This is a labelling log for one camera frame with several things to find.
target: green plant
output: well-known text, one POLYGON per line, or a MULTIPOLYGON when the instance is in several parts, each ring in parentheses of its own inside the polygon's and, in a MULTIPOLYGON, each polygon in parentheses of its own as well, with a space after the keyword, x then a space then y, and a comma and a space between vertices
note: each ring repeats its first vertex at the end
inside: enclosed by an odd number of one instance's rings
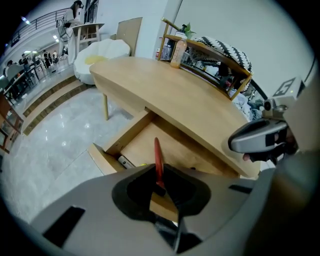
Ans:
POLYGON ((191 39, 192 35, 196 33, 196 32, 191 31, 190 22, 188 23, 188 25, 186 25, 184 33, 185 33, 187 39, 191 39))

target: black and white patterned cloth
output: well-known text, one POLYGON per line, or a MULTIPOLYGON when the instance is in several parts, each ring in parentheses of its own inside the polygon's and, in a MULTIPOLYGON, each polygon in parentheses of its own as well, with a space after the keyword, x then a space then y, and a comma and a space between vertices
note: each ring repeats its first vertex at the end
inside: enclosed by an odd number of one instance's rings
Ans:
MULTIPOLYGON (((217 52, 223 54, 224 56, 233 59, 241 67, 243 67, 250 73, 253 72, 251 62, 243 51, 240 51, 237 48, 230 46, 229 44, 226 44, 224 42, 221 42, 219 40, 216 40, 214 38, 207 37, 207 36, 195 38, 194 41, 202 43, 208 47, 215 49, 217 52)), ((197 49, 190 48, 189 55, 193 62, 201 61, 203 65, 219 66, 219 75, 222 75, 222 76, 233 75, 233 71, 229 67, 222 64, 220 61, 218 61, 214 57, 210 57, 208 54, 204 52, 201 52, 197 49)), ((240 84, 243 82, 243 80, 241 80, 239 84, 235 86, 235 88, 238 88, 240 84)), ((247 83, 243 91, 245 91, 248 88, 249 84, 250 84, 250 81, 247 83)))

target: open drawer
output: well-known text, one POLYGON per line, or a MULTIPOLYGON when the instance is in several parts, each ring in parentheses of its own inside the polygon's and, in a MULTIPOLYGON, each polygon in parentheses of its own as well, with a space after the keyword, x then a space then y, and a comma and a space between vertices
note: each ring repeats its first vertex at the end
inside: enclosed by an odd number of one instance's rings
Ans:
MULTIPOLYGON (((239 174, 184 132, 152 111, 144 110, 103 148, 92 144, 89 153, 105 175, 124 171, 118 162, 126 157, 134 166, 155 163, 155 137, 159 139, 163 163, 173 167, 195 168, 197 171, 231 178, 239 174)), ((178 220, 177 209, 166 194, 152 194, 150 210, 172 220, 178 220)))

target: woman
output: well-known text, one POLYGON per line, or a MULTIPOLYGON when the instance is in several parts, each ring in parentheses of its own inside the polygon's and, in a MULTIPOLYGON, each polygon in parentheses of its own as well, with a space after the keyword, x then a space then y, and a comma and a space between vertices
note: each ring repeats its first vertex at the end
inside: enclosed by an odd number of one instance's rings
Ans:
POLYGON ((73 27, 81 25, 82 23, 76 19, 78 9, 83 9, 84 6, 81 1, 77 0, 66 10, 63 18, 58 23, 59 40, 59 55, 62 55, 64 43, 68 43, 68 62, 73 64, 76 57, 76 40, 73 32, 73 27))

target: railing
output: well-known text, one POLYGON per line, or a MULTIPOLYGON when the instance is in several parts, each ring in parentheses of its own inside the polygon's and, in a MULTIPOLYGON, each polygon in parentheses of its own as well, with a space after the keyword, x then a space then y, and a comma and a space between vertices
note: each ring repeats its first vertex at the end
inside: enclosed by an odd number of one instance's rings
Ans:
POLYGON ((44 28, 49 28, 55 26, 57 20, 63 18, 64 13, 68 8, 56 10, 50 13, 47 13, 35 20, 31 21, 30 24, 26 24, 22 28, 18 29, 11 37, 10 42, 8 42, 7 49, 13 47, 21 40, 25 40, 27 37, 31 36, 36 30, 41 30, 44 28))

